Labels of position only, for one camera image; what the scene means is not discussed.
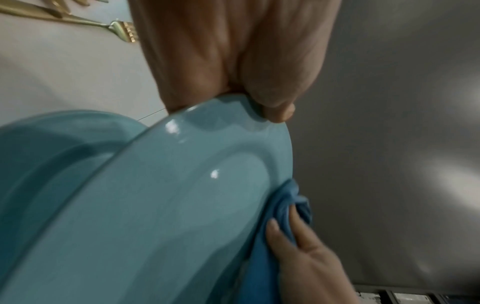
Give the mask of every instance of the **hand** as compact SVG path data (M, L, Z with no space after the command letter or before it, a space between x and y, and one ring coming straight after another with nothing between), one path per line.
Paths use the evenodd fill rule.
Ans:
M297 209L289 209L290 227L298 248L271 219L266 239L280 263L280 295L284 304L358 304L358 297L342 263L315 232L300 218Z
M273 122L322 67L341 0L129 0L169 112L243 92Z

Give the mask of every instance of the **blue towel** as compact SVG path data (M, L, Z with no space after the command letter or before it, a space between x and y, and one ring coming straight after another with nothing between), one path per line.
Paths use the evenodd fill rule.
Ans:
M249 264L237 295L237 304L280 304L279 263L270 251L265 239L265 228L274 217L280 229L296 245L290 229L289 206L296 204L300 217L308 224L312 221L309 201L299 195L299 186L294 180L285 182L271 197L259 231L255 236Z

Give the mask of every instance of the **finger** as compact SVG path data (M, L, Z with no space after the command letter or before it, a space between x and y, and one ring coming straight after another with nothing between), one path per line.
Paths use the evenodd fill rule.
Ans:
M300 249L310 250L325 246L310 226L300 217L295 205L290 206L288 218L291 231Z
M283 234L275 219L270 219L266 224L265 236L268 246L280 263L298 254L298 249Z
M263 107L263 115L265 118L274 123L282 123L290 119L295 112L293 103L284 103L278 107Z

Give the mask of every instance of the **stainless steel surface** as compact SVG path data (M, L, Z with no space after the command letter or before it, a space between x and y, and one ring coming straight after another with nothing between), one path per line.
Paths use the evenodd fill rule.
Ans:
M288 125L354 283L479 293L479 1L344 0Z

